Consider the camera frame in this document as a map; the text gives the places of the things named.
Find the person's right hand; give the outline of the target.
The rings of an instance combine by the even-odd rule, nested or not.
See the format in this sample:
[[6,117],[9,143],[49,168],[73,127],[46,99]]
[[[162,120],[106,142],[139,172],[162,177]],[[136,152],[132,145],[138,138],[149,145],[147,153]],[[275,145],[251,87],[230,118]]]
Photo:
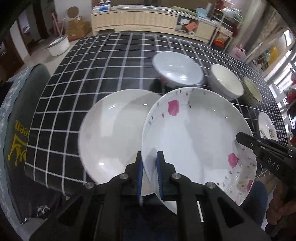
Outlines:
[[267,223],[276,225],[282,216],[287,216],[295,212],[295,200],[284,204],[285,184],[279,182],[273,192],[273,198],[266,211]]

